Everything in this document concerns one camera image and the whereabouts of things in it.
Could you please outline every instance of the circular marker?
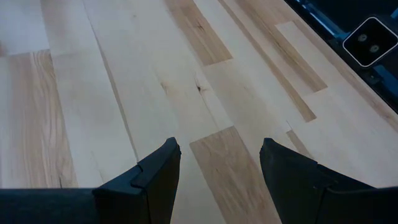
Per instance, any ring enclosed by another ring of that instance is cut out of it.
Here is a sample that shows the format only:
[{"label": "circular marker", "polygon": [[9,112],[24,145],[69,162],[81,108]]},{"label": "circular marker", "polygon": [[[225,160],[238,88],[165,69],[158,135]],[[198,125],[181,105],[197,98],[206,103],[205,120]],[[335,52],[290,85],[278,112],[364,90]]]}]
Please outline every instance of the circular marker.
[{"label": "circular marker", "polygon": [[372,45],[372,47],[369,49],[370,52],[376,53],[380,47],[378,45]]},{"label": "circular marker", "polygon": [[359,41],[359,42],[364,42],[367,38],[368,38],[368,35],[366,35],[366,34],[361,34],[361,35],[359,35],[359,37],[358,37],[358,41]]}]

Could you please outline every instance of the hardwood floorboard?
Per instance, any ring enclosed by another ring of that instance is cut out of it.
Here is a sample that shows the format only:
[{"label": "hardwood floorboard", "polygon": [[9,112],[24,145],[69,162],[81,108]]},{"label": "hardwood floorboard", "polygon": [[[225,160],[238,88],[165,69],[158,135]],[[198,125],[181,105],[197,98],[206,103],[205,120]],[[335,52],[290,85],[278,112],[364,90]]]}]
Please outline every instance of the hardwood floorboard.
[{"label": "hardwood floorboard", "polygon": [[270,19],[270,10],[258,0],[239,0],[239,6],[252,19],[257,28],[261,30],[264,37],[278,50],[284,60],[300,75],[301,79],[316,92],[327,87],[323,80],[313,68],[301,57],[301,55],[290,45],[285,37],[274,27],[282,20]]},{"label": "hardwood floorboard", "polygon": [[0,58],[1,187],[77,187],[49,50]]},{"label": "hardwood floorboard", "polygon": [[235,21],[236,25],[241,29],[242,33],[246,36],[246,38],[250,41],[252,46],[255,48],[257,53],[262,57],[268,67],[271,69],[272,73],[278,79],[280,85],[284,88],[284,90],[289,94],[290,99],[293,101],[294,105],[303,116],[303,119],[306,122],[312,121],[317,118],[315,114],[311,111],[308,105],[303,101],[299,93],[294,89],[294,87],[290,84],[290,82],[285,78],[284,74],[277,67],[277,65],[272,61],[270,56],[268,56],[265,51],[261,48],[259,43],[254,39],[254,37],[250,34],[250,32],[245,28],[244,24],[239,20],[239,18],[234,14],[234,12],[229,8],[229,6],[224,2],[224,0],[218,0],[220,4],[225,8],[227,13],[231,16],[231,18]]},{"label": "hardwood floorboard", "polygon": [[187,36],[204,65],[232,58],[228,49],[192,0],[166,0],[179,28]]},{"label": "hardwood floorboard", "polygon": [[235,0],[223,0],[225,4],[232,10],[234,15],[241,21],[243,26],[249,31],[259,46],[263,49],[272,62],[284,74],[286,79],[292,84],[300,96],[307,96],[313,93],[313,90],[301,79],[300,75],[295,71],[288,61],[284,60],[280,50],[274,47],[271,40],[265,38],[264,34],[250,17],[242,10]]},{"label": "hardwood floorboard", "polygon": [[82,1],[42,11],[78,185],[97,187],[137,159]]},{"label": "hardwood floorboard", "polygon": [[[203,94],[212,90],[199,80],[200,67],[192,65],[195,57],[183,44],[184,38],[169,12],[156,3],[84,0],[138,159],[172,136],[181,145],[183,156],[172,221],[224,223],[189,147],[191,141],[219,131],[215,121],[219,121],[222,111],[214,113],[202,98],[198,85]],[[221,115],[222,119],[228,119],[225,116]]]},{"label": "hardwood floorboard", "polygon": [[280,223],[262,174],[235,127],[190,146],[227,223]]},{"label": "hardwood floorboard", "polygon": [[207,66],[205,74],[258,166],[259,147],[266,136],[295,149],[285,134],[289,125],[264,103],[256,82],[242,75],[234,59]]},{"label": "hardwood floorboard", "polygon": [[281,38],[284,38],[289,43],[289,46],[310,65],[326,85],[331,86],[341,80],[337,69],[301,33],[292,21],[278,24],[276,29],[279,31]]}]

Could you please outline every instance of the wooden floor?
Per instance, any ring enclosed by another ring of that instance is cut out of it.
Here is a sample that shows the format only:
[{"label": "wooden floor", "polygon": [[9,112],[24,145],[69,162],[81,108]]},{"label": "wooden floor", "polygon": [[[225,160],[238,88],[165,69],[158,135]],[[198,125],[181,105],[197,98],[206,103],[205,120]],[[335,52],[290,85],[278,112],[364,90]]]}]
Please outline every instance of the wooden floor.
[{"label": "wooden floor", "polygon": [[0,1],[0,186],[96,187],[175,136],[172,223],[280,223],[264,137],[398,185],[398,115],[283,0]]}]

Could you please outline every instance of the light wood plank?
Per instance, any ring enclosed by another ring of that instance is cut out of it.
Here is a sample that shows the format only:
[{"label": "light wood plank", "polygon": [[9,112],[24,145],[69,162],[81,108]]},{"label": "light wood plank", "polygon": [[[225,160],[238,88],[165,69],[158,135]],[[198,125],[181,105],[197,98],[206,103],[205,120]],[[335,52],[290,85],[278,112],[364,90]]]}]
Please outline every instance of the light wood plank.
[{"label": "light wood plank", "polygon": [[234,127],[190,146],[227,223],[280,223],[262,174]]},{"label": "light wood plank", "polygon": [[204,65],[232,58],[228,49],[192,0],[166,0],[166,3],[179,28],[187,36]]},{"label": "light wood plank", "polygon": [[234,55],[233,63],[238,65],[239,72],[255,86],[259,98],[275,109],[275,113],[285,118],[292,127],[305,123],[300,111],[278,82],[271,68],[256,52],[222,5],[218,1],[206,0],[196,0],[195,3]]},{"label": "light wood plank", "polygon": [[280,32],[280,38],[285,39],[291,49],[319,74],[319,77],[330,86],[341,80],[338,70],[325,58],[325,56],[300,32],[299,28],[292,22],[276,25]]},{"label": "light wood plank", "polygon": [[82,1],[42,10],[78,184],[97,187],[137,159]]},{"label": "light wood plank", "polygon": [[207,66],[205,74],[258,166],[259,147],[265,137],[295,149],[285,134],[289,124],[272,104],[262,100],[261,90],[254,84],[257,82],[243,75],[234,60]]},{"label": "light wood plank", "polygon": [[183,38],[166,8],[158,1],[84,3],[118,90],[138,158],[171,136],[181,145],[172,222],[224,223],[189,147],[192,139],[218,131],[213,121],[216,116],[198,91],[201,81],[195,82],[194,56],[186,45],[177,44],[183,44]]},{"label": "light wood plank", "polygon": [[48,48],[40,0],[0,1],[0,57]]},{"label": "light wood plank", "polygon": [[225,4],[231,9],[234,15],[242,22],[244,27],[253,36],[256,42],[261,46],[261,49],[266,52],[273,63],[285,75],[286,79],[297,90],[300,96],[306,96],[313,93],[313,90],[301,79],[300,75],[289,65],[288,61],[284,60],[280,51],[274,47],[272,41],[265,38],[262,31],[257,28],[248,15],[242,10],[235,0],[223,0]]},{"label": "light wood plank", "polygon": [[299,93],[294,89],[294,87],[290,84],[290,82],[285,78],[284,74],[278,68],[278,66],[272,61],[270,56],[268,56],[265,51],[261,48],[259,43],[254,39],[254,37],[250,34],[250,32],[245,28],[244,24],[239,20],[239,18],[234,14],[231,8],[225,3],[224,0],[218,0],[220,4],[225,8],[227,13],[231,16],[231,18],[235,21],[236,25],[241,29],[242,33],[246,36],[246,38],[250,41],[252,46],[255,48],[257,53],[262,57],[268,67],[271,69],[272,73],[278,79],[280,85],[284,88],[284,90],[288,93],[290,99],[293,101],[294,105],[303,116],[303,119],[306,122],[309,122],[315,118],[315,114],[311,111],[308,105],[303,101]]},{"label": "light wood plank", "polygon": [[0,68],[1,187],[77,187],[50,51]]},{"label": "light wood plank", "polygon": [[301,79],[316,92],[327,87],[323,80],[318,76],[314,69],[301,57],[301,55],[289,44],[283,35],[274,27],[275,24],[281,23],[282,19],[270,19],[272,8],[265,9],[264,3],[259,0],[238,1],[239,6],[255,23],[257,28],[282,58],[293,67]]},{"label": "light wood plank", "polygon": [[[350,97],[350,101],[353,98],[360,99],[354,96],[344,97]],[[308,104],[316,113],[319,113],[319,117],[311,126],[315,128],[313,130],[306,127],[295,128],[297,136],[319,163],[331,169],[375,187],[397,185],[398,165],[395,160],[398,152],[392,149],[391,145],[388,146],[389,143],[381,144],[378,135],[364,130],[365,127],[373,129],[365,125],[369,121],[362,124],[359,122],[361,119],[353,118],[361,115],[350,114],[350,111],[346,111],[338,103],[340,100],[331,88],[307,96]],[[394,138],[389,136],[389,142],[392,142]],[[322,139],[324,143],[319,144],[319,140],[316,139]]]}]

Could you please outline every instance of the wood grain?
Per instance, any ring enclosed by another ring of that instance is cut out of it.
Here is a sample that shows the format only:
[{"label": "wood grain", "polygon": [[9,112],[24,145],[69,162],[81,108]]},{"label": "wood grain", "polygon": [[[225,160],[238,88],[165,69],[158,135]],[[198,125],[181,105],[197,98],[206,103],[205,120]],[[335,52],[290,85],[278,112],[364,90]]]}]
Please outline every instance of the wood grain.
[{"label": "wood grain", "polygon": [[49,50],[0,68],[1,187],[77,187]]},{"label": "wood grain", "polygon": [[42,1],[58,92],[80,187],[97,187],[137,159],[80,0]]},{"label": "wood grain", "polygon": [[284,88],[284,90],[288,93],[290,99],[293,101],[294,105],[303,116],[303,119],[306,122],[312,121],[317,118],[315,114],[311,111],[308,105],[303,101],[299,93],[294,89],[294,87],[290,84],[290,82],[285,78],[284,74],[280,71],[277,65],[272,61],[270,56],[268,56],[265,51],[261,48],[259,43],[254,39],[254,37],[250,34],[250,32],[246,29],[244,24],[239,20],[239,18],[235,15],[235,13],[231,10],[231,8],[224,2],[224,0],[218,0],[220,4],[225,8],[227,13],[231,16],[231,18],[235,21],[236,25],[241,29],[242,33],[246,36],[246,38],[250,41],[252,46],[255,48],[257,53],[261,56],[261,58],[265,61],[268,67],[271,69],[272,73],[278,79],[280,85]]},{"label": "wood grain", "polygon": [[284,60],[300,75],[300,78],[316,92],[327,87],[325,82],[318,76],[313,68],[301,57],[291,46],[285,37],[275,28],[275,24],[283,20],[269,18],[271,9],[264,9],[258,0],[239,0],[238,4],[243,11],[252,19],[257,28],[261,30],[264,37],[278,50]]},{"label": "wood grain", "polygon": [[228,116],[207,107],[198,86],[203,94],[212,90],[199,80],[200,66],[195,68],[195,56],[169,12],[156,1],[84,0],[84,5],[137,157],[143,159],[172,136],[181,145],[172,222],[223,223],[189,143],[219,131],[215,121]]},{"label": "wood grain", "polygon": [[331,86],[341,80],[335,66],[300,32],[292,21],[278,24],[276,29],[282,36],[281,38],[289,43],[291,48],[311,66],[326,85]]},{"label": "wood grain", "polygon": [[[295,88],[298,94],[303,97],[313,93],[313,90],[311,90],[311,88],[301,79],[300,75],[293,69],[293,66],[291,66],[291,64],[289,64],[288,61],[286,61],[283,58],[283,55],[281,54],[280,50],[274,47],[272,40],[268,40],[264,36],[262,31],[257,28],[257,25],[252,21],[252,19],[242,10],[242,7],[240,7],[235,0],[223,0],[223,1],[232,10],[234,15],[241,21],[243,26],[249,31],[252,37],[260,45],[260,47],[268,55],[268,57],[273,61],[273,63],[277,66],[277,68],[284,74],[286,79],[288,79],[289,83]],[[237,25],[235,22],[233,22],[232,24],[229,24],[228,27],[237,27]]]},{"label": "wood grain", "polygon": [[227,223],[280,223],[264,179],[234,127],[190,146]]},{"label": "wood grain", "polygon": [[286,132],[286,134],[301,155],[313,159],[308,149],[304,146],[303,142],[299,139],[299,137],[296,135],[296,133],[294,133],[293,130]]},{"label": "wood grain", "polygon": [[177,2],[166,0],[166,3],[179,28],[186,35],[204,65],[232,58],[228,49],[192,0]]}]

